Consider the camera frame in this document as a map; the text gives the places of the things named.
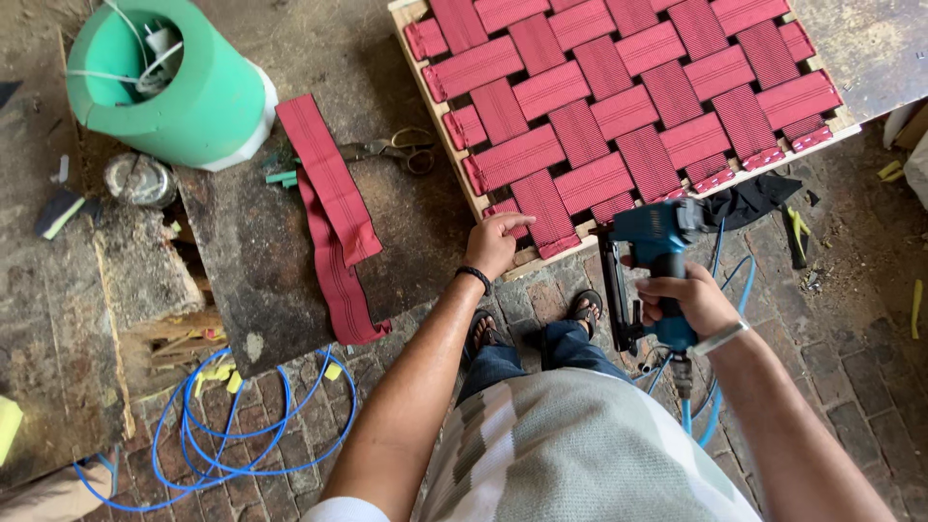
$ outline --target foot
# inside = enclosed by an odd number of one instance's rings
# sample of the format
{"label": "foot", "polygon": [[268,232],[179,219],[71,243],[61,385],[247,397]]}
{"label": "foot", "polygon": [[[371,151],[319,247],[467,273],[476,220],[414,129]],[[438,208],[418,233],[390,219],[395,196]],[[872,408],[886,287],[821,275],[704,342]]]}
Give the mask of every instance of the foot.
{"label": "foot", "polygon": [[586,319],[578,319],[576,321],[579,322],[580,325],[584,327],[584,329],[586,330],[586,334],[589,335],[589,327],[590,327],[589,322],[591,320],[593,320],[594,323],[599,322],[599,308],[596,306],[595,303],[590,303],[589,299],[581,299],[577,301],[577,307],[573,310],[573,313],[574,315],[576,315],[579,312],[584,311],[584,310],[588,310],[586,312]]}
{"label": "foot", "polygon": [[495,346],[496,339],[491,332],[498,332],[493,317],[481,319],[473,329],[473,345],[479,350],[483,346]]}

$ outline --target green foam cylinder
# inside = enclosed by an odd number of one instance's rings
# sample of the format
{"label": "green foam cylinder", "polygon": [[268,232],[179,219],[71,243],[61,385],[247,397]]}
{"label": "green foam cylinder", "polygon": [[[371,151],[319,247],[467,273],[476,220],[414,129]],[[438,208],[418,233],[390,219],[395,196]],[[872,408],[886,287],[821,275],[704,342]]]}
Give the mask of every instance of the green foam cylinder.
{"label": "green foam cylinder", "polygon": [[[117,0],[145,44],[152,31],[170,28],[184,41],[172,82],[145,99],[135,85],[68,75],[68,99],[81,124],[165,162],[221,170],[251,158],[270,134],[277,92],[187,0]],[[139,77],[145,70],[135,35],[104,5],[83,26],[68,59],[69,71]]]}

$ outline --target black cloth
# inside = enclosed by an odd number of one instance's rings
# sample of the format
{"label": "black cloth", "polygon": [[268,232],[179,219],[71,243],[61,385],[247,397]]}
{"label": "black cloth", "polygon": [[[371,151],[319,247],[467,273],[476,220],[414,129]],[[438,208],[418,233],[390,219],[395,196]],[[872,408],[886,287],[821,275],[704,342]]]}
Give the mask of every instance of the black cloth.
{"label": "black cloth", "polygon": [[705,224],[710,232],[718,232],[722,217],[725,230],[750,225],[779,207],[802,186],[798,179],[769,174],[743,181],[706,198]]}

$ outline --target sandal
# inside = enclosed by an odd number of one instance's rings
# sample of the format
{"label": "sandal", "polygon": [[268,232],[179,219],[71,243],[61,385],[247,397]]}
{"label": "sandal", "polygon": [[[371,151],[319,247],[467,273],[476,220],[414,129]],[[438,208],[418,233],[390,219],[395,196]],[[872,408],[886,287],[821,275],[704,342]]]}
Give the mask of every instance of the sandal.
{"label": "sandal", "polygon": [[[578,308],[580,306],[580,301],[584,299],[586,299],[589,304],[586,305],[586,307]],[[574,298],[574,304],[571,306],[571,310],[574,310],[574,314],[569,318],[576,321],[586,321],[586,324],[589,325],[590,340],[592,340],[593,335],[596,334],[596,325],[599,322],[599,318],[593,313],[594,305],[599,311],[599,316],[602,317],[602,297],[600,297],[599,293],[595,290],[584,290]]]}
{"label": "sandal", "polygon": [[496,328],[487,328],[480,336],[480,346],[475,346],[473,343],[473,336],[477,331],[477,326],[480,324],[481,319],[492,319],[493,322],[496,322],[493,314],[482,308],[473,313],[473,317],[470,319],[470,327],[467,329],[467,338],[464,340],[464,358],[467,362],[471,362],[473,358],[477,356],[477,351],[480,350],[481,346],[488,346],[491,344],[491,341],[494,345],[506,344],[506,340],[503,339],[502,334],[496,331]]}

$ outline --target workbench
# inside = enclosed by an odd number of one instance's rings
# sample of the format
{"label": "workbench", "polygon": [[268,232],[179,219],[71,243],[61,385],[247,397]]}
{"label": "workbench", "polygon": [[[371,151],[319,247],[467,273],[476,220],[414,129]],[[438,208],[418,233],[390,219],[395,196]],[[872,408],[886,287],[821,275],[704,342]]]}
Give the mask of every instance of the workbench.
{"label": "workbench", "polygon": [[[197,4],[264,69],[279,99],[313,93],[338,143],[431,125],[383,0],[278,0],[241,9],[223,0]],[[792,4],[856,123],[928,95],[928,60],[916,56],[928,27],[917,4]],[[473,218],[438,147],[428,176],[406,174],[389,159],[349,165],[384,247],[357,265],[375,322],[434,299],[463,254]],[[291,155],[278,123],[249,162],[216,174],[176,169],[245,376],[334,340],[300,196],[264,183],[265,175],[292,168]]]}

